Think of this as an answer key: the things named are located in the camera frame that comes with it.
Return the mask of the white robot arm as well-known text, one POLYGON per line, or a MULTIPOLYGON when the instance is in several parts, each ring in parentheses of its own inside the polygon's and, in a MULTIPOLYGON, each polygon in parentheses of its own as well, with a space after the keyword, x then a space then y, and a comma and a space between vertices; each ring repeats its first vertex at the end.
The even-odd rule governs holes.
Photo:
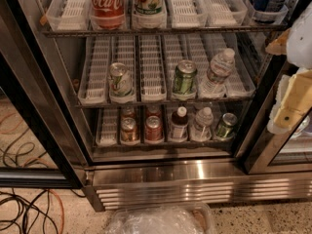
POLYGON ((285 55, 289 64, 298 67, 294 75, 282 76, 269 115, 267 130, 281 135, 289 132, 312 106, 312 2, 265 51, 285 55))

